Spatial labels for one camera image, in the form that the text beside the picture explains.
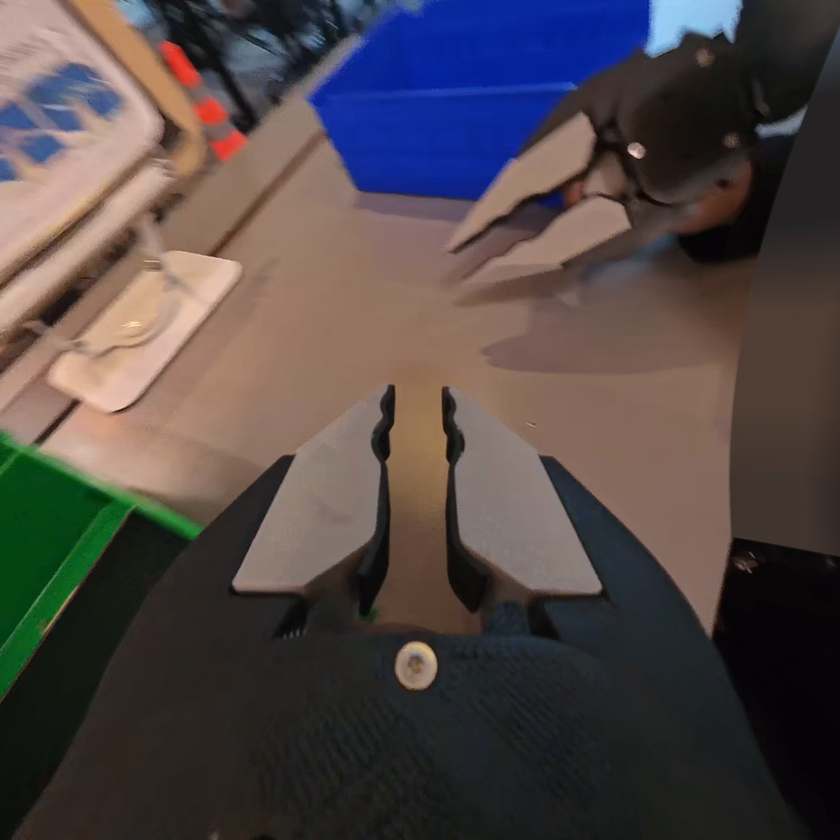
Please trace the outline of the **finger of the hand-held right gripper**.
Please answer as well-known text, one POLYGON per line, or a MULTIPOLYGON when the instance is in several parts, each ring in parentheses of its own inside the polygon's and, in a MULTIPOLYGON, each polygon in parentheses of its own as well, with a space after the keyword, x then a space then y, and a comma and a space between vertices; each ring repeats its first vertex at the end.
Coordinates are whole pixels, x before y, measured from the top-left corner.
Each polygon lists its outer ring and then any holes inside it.
MULTIPOLYGON (((490 228, 507 219, 520 202, 486 196, 458 228, 458 249, 469 247, 490 228)), ((507 251, 489 257, 460 278, 468 284, 488 284, 561 270, 572 260, 626 234, 632 222, 624 202, 609 196, 586 196, 557 216, 540 234, 525 238, 507 251)))
POLYGON ((596 144, 597 131, 590 118, 580 112, 510 159, 456 228, 447 252, 469 247, 521 205, 577 181, 590 167, 596 144))

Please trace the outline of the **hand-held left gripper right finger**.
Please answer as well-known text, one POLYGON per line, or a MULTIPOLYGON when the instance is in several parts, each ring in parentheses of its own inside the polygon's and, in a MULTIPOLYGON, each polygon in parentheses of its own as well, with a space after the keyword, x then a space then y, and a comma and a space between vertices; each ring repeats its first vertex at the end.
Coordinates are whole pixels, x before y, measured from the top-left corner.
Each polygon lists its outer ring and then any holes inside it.
POLYGON ((442 390, 447 574, 473 614, 597 597, 603 584, 538 450, 453 386, 442 390))

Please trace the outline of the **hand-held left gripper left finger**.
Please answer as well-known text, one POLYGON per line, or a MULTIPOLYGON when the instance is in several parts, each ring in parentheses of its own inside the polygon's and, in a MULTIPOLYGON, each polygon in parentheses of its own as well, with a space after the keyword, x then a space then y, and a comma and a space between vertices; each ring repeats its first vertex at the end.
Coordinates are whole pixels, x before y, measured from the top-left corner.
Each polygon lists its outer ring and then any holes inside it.
POLYGON ((232 579, 236 594, 347 602, 371 614, 389 570, 395 408, 394 385, 382 385, 291 456, 232 579))

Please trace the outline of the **green plastic bin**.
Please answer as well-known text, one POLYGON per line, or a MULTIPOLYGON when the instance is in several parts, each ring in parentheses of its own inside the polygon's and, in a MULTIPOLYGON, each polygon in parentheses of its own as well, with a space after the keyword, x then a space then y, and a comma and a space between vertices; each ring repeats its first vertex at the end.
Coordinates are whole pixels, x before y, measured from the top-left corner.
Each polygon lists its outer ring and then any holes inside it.
POLYGON ((178 539, 203 526, 1 433, 1 698, 131 517, 178 539))

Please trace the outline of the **person's right hand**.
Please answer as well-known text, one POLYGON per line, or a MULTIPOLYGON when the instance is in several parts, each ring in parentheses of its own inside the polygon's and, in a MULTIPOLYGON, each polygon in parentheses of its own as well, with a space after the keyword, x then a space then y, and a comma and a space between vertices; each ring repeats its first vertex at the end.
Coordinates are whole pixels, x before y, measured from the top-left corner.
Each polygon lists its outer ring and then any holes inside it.
POLYGON ((716 184, 698 202, 693 215, 680 222, 674 232, 678 236, 698 235, 731 224, 749 199, 752 181, 753 164, 747 161, 732 178, 716 184))

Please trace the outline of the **blue plastic bin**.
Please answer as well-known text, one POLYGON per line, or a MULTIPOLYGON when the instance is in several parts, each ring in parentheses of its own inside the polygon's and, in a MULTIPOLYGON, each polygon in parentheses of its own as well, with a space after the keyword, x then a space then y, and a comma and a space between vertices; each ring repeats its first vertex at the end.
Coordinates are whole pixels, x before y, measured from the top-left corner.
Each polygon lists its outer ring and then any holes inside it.
POLYGON ((645 1, 393 7, 310 94, 354 186, 476 200, 559 101, 648 40, 645 1))

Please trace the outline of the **white document stand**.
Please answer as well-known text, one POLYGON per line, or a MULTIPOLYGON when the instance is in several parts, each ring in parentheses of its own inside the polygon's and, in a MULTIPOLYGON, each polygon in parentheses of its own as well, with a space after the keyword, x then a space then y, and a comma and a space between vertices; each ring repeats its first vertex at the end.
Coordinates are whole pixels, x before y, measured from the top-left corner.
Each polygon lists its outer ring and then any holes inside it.
POLYGON ((116 413, 135 403, 242 275, 228 259, 168 250, 155 213, 212 151, 191 99, 163 57, 112 2, 60 2, 128 71, 163 118, 150 155, 61 234, 2 272, 2 367, 19 346, 53 346, 47 379, 70 398, 116 413), (76 338, 46 323, 47 309, 132 235, 142 267, 76 338))

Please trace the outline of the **person's legs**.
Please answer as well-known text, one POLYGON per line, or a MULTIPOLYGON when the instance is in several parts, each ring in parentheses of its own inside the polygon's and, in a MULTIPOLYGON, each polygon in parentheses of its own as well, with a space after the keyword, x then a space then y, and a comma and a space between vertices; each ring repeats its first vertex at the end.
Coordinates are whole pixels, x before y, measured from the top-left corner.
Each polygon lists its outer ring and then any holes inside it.
POLYGON ((733 540, 712 639, 785 800, 838 839, 838 557, 733 540))

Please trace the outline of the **orange striped traffic cone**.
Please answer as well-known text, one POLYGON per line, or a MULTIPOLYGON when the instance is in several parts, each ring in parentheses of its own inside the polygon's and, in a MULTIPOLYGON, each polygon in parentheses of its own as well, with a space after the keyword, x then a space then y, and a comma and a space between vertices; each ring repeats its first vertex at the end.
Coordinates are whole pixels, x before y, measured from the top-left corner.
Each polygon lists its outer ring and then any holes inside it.
POLYGON ((227 163, 246 147, 247 138, 234 126, 225 106, 207 88, 204 78, 182 47, 165 40, 160 43, 159 51, 191 99, 193 110, 215 157, 227 163))

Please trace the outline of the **printed instruction sheet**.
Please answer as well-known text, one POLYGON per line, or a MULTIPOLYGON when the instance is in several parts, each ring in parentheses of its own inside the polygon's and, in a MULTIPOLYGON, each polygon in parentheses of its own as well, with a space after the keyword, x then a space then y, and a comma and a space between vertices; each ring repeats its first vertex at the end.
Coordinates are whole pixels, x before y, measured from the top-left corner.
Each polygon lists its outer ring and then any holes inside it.
POLYGON ((2 2, 2 272, 95 206, 163 133, 151 100, 62 3, 2 2))

